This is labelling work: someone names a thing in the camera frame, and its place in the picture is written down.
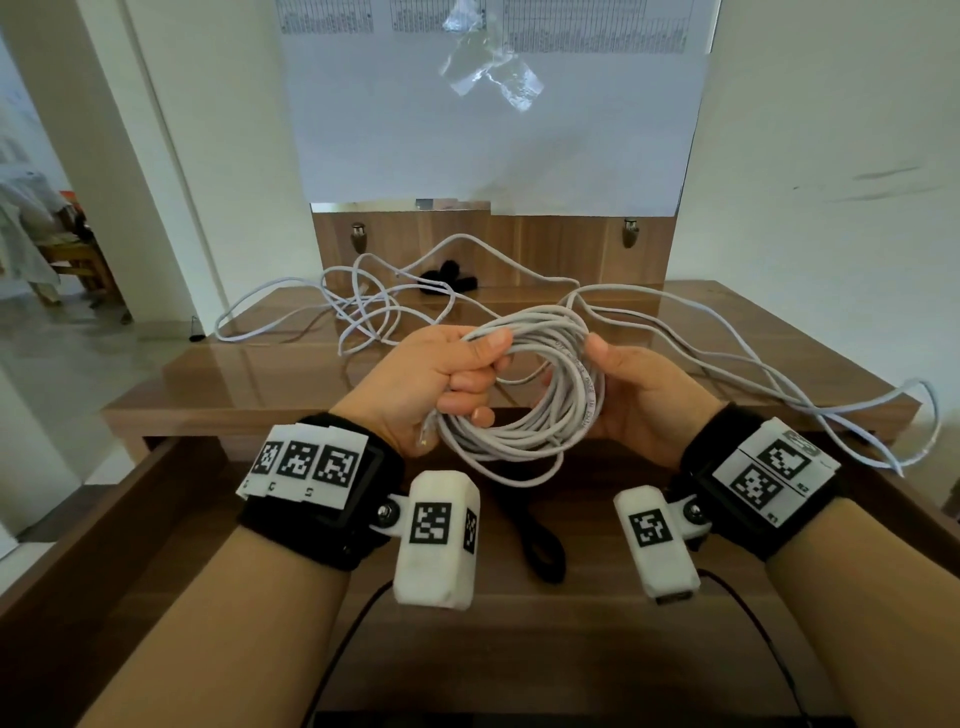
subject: white cable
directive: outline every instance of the white cable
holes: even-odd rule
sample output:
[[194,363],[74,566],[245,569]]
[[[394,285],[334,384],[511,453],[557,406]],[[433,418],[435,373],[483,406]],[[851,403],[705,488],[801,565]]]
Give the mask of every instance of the white cable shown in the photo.
[[[458,239],[471,240],[502,262],[534,279],[550,283],[572,284],[576,286],[576,288],[567,293],[557,305],[533,306],[518,313],[500,317],[496,312],[474,299],[456,293],[448,284],[442,281],[424,279],[411,273],[411,271],[429,260],[445,246]],[[400,283],[390,287],[385,286],[376,276],[361,268],[362,263],[367,258],[389,268],[398,277],[406,278],[412,282]],[[352,294],[347,297],[334,293],[326,286],[326,275],[338,271],[350,273]],[[221,333],[221,329],[227,320],[232,318],[233,312],[250,297],[268,288],[274,288],[289,282],[316,288],[324,296],[326,303],[318,303],[298,308],[276,321],[253,331],[230,336]],[[397,301],[396,293],[416,288],[429,288],[437,293],[447,295],[449,299],[444,310],[435,318],[431,318],[422,311],[401,305]],[[584,300],[584,293],[601,290],[648,293],[682,303],[683,305],[707,313],[707,315],[715,318],[730,332],[733,339],[746,355],[728,352],[707,352],[697,349],[686,342],[680,334],[668,324],[654,316],[630,309],[594,305]],[[563,464],[564,451],[572,448],[586,436],[597,413],[600,412],[600,408],[603,406],[603,375],[597,371],[588,360],[584,360],[580,356],[588,328],[583,318],[574,312],[573,308],[576,304],[579,304],[590,316],[599,321],[604,321],[615,326],[652,331],[655,335],[662,337],[680,356],[696,363],[705,370],[747,389],[781,400],[798,412],[814,417],[839,448],[844,450],[854,460],[858,460],[865,465],[874,468],[890,469],[899,475],[903,475],[903,468],[913,465],[926,457],[936,443],[940,433],[940,403],[937,400],[933,385],[924,379],[909,379],[900,387],[873,400],[833,407],[818,407],[796,383],[773,367],[764,364],[750,345],[747,344],[743,337],[733,328],[730,322],[707,305],[646,286],[623,283],[598,283],[582,286],[576,279],[542,276],[510,259],[483,240],[473,235],[463,233],[450,235],[435,246],[429,253],[404,268],[397,268],[377,255],[364,253],[357,257],[352,266],[338,265],[325,269],[319,283],[300,278],[270,280],[263,285],[257,286],[253,291],[232,305],[224,315],[217,320],[214,334],[221,341],[245,341],[276,328],[294,314],[302,311],[317,310],[322,312],[332,309],[338,319],[348,323],[340,334],[337,346],[338,353],[340,355],[346,355],[359,352],[375,341],[395,346],[399,342],[393,340],[391,336],[393,336],[396,331],[396,327],[400,323],[400,317],[404,313],[414,315],[428,324],[438,324],[446,318],[458,300],[479,306],[493,318],[492,321],[468,334],[466,337],[468,340],[486,335],[497,328],[509,327],[514,331],[514,343],[511,346],[510,352],[533,352],[544,359],[543,365],[531,375],[516,381],[499,379],[498,382],[505,385],[522,384],[535,378],[547,366],[552,364],[554,368],[553,377],[551,378],[544,397],[528,414],[524,415],[524,417],[515,423],[484,429],[474,426],[469,418],[441,415],[437,412],[434,412],[428,420],[430,424],[435,425],[439,429],[440,436],[444,442],[456,451],[469,465],[478,472],[506,485],[529,487],[540,485],[549,480]],[[642,324],[635,321],[612,319],[604,314],[628,316],[649,323]],[[364,336],[365,340],[349,349],[345,349],[345,342],[354,332]],[[705,360],[708,358],[731,359],[757,366],[770,382],[770,386],[728,372]],[[843,415],[852,412],[858,412],[883,404],[915,387],[921,387],[926,391],[933,408],[934,424],[924,446],[903,460],[899,460],[897,456],[872,433],[856,423],[851,422],[846,417],[843,417]],[[876,460],[850,448],[834,431],[835,425],[859,435],[878,450],[883,459]],[[553,466],[547,473],[528,481],[515,481],[497,475],[481,465],[481,463],[493,460],[526,462],[544,457],[553,457]]]

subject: forearm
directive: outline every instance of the forearm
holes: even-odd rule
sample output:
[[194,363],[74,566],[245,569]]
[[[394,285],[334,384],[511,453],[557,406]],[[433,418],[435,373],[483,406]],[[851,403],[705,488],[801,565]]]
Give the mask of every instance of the forearm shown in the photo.
[[960,580],[845,498],[767,572],[858,725],[960,725]]
[[80,725],[298,726],[348,582],[238,527]]

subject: left hand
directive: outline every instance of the left hand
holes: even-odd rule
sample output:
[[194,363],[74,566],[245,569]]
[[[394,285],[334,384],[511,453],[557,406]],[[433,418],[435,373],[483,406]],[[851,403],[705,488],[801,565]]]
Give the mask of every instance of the left hand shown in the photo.
[[379,435],[404,457],[429,452],[436,432],[420,441],[423,420],[434,409],[493,424],[487,390],[508,364],[514,341],[506,328],[475,341],[461,341],[474,327],[432,326],[407,336],[330,413]]

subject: coat hook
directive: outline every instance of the coat hook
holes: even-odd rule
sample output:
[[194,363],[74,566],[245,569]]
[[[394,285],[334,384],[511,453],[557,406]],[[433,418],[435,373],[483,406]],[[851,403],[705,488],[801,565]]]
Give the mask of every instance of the coat hook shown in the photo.
[[350,243],[357,253],[367,251],[367,229],[362,223],[353,223],[353,232],[350,234]]
[[623,221],[623,247],[633,248],[640,235],[640,228],[636,226],[635,218],[625,218]]

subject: white cloth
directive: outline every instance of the white cloth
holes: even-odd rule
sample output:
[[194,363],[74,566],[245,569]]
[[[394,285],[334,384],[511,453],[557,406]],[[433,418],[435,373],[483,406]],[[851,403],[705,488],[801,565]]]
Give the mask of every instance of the white cloth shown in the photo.
[[0,264],[8,276],[30,283],[60,284],[60,276],[36,243],[63,231],[56,213],[67,205],[36,170],[0,165]]

